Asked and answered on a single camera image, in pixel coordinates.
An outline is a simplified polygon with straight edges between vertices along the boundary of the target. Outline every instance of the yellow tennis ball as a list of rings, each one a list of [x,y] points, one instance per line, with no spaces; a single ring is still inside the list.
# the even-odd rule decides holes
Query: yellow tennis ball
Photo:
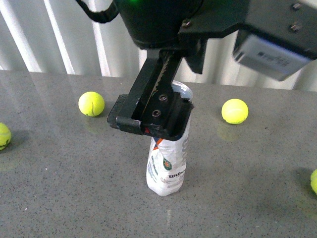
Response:
[[[240,99],[230,99],[222,106],[223,119],[230,124],[240,124],[248,117],[249,109]]]
[[[95,117],[105,109],[105,101],[99,93],[87,92],[80,96],[78,106],[83,114]]]
[[[315,170],[311,175],[311,181],[313,181],[314,179],[317,179],[317,170]]]
[[[311,181],[311,186],[313,191],[317,194],[317,178],[316,177],[314,180]]]
[[[0,150],[3,150],[11,141],[11,131],[9,128],[0,123]]]

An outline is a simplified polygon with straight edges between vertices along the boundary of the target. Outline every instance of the table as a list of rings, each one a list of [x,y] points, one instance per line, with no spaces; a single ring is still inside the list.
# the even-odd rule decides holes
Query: table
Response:
[[[2,238],[317,237],[317,93],[187,83],[194,92],[185,181],[147,188],[150,138],[106,122],[134,79],[0,71]],[[80,113],[86,91],[105,111]],[[249,117],[229,125],[222,104]]]

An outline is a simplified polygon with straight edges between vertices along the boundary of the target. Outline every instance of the black cable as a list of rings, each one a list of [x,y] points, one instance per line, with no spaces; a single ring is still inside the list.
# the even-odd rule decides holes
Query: black cable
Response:
[[[82,0],[76,0],[76,2],[84,10],[87,16],[89,16],[89,18],[95,22],[107,23],[115,19],[115,17],[119,14],[118,8],[113,2],[110,4],[107,10],[101,12],[90,11],[88,6]]]

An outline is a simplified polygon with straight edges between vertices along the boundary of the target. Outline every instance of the can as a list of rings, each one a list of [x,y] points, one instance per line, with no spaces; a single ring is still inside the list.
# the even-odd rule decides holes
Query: can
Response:
[[[185,84],[173,81],[172,88],[182,98],[193,100],[193,92]],[[146,179],[148,187],[160,196],[177,192],[184,182],[189,127],[190,117],[184,134],[177,141],[151,138]]]

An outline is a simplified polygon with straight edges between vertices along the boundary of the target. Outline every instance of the corrugated wall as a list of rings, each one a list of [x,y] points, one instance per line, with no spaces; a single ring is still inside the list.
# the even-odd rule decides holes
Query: corrugated wall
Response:
[[[302,0],[317,8],[316,0]],[[106,9],[111,0],[86,0]],[[75,0],[0,0],[0,69],[128,77],[134,80],[146,58],[130,39],[120,17],[93,23]],[[210,39],[202,75],[182,62],[176,80],[317,91],[317,60],[284,82],[237,64],[237,33]]]

